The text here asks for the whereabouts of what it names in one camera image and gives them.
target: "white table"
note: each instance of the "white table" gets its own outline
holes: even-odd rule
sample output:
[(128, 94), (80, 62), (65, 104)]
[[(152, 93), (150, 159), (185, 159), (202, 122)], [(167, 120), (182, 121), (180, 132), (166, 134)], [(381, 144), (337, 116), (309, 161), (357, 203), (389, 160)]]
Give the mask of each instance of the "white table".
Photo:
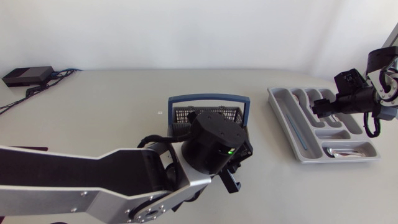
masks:
[[(198, 200), (153, 223), (396, 223), (397, 121), (382, 121), (381, 136), (373, 140), (380, 161), (300, 164), (267, 102), (269, 86), (336, 90), (332, 82), (275, 70), (78, 72), (0, 116), (0, 144), (100, 156), (136, 147), (149, 134), (165, 136), (170, 96), (243, 95), (251, 100), (254, 155), (234, 175), (241, 190), (229, 194), (216, 177)], [(22, 98), (25, 89), (1, 82), (0, 105)], [(6, 217), (3, 223), (52, 222), (101, 223), (85, 213)]]

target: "black mesh basket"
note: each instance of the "black mesh basket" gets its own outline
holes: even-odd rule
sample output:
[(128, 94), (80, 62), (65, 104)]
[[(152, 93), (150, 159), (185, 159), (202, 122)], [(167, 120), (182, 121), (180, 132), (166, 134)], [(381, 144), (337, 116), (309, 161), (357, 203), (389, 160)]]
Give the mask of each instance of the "black mesh basket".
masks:
[[(193, 100), (227, 100), (244, 103), (244, 112), (239, 107), (231, 106), (185, 106), (173, 107), (173, 103)], [(227, 94), (193, 94), (174, 96), (169, 98), (169, 136), (181, 136), (187, 134), (191, 124), (188, 120), (188, 114), (191, 112), (212, 111), (223, 115), (225, 118), (239, 124), (246, 133), (247, 115), (249, 113), (250, 100), (245, 96), (227, 95)]]

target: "basket handle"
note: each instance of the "basket handle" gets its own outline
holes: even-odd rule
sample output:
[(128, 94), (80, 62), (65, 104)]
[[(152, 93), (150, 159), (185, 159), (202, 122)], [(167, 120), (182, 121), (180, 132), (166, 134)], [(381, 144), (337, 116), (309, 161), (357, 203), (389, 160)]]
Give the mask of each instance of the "basket handle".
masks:
[(201, 93), (201, 94), (189, 94), (189, 95), (181, 95), (181, 96), (172, 96), (169, 98), (169, 108), (168, 108), (168, 116), (169, 116), (169, 125), (172, 124), (173, 120), (173, 103), (179, 103), (184, 101), (194, 101), (194, 100), (225, 100), (225, 101), (235, 101), (244, 103), (243, 110), (243, 126), (248, 124), (249, 118), (249, 108), (250, 108), (250, 99), (246, 96), (239, 95), (231, 95), (231, 94), (221, 94), (221, 93)]

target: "gray cutlery tray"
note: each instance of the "gray cutlery tray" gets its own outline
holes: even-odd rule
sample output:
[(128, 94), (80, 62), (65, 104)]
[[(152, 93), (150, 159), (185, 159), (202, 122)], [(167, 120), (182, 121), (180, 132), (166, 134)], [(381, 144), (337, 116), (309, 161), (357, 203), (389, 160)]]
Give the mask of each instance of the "gray cutlery tray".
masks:
[[(268, 88), (269, 103), (301, 163), (362, 162), (380, 159), (373, 143), (350, 114), (318, 118), (312, 113), (315, 100), (335, 100), (324, 88)], [(327, 149), (356, 151), (364, 157), (333, 157)]]

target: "power adapter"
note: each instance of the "power adapter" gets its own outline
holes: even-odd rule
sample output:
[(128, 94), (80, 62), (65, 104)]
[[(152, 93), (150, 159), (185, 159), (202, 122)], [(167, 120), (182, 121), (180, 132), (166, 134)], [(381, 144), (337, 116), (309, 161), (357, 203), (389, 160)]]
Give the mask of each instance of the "power adapter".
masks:
[(54, 69), (51, 66), (16, 68), (2, 78), (8, 87), (45, 85), (51, 80)]

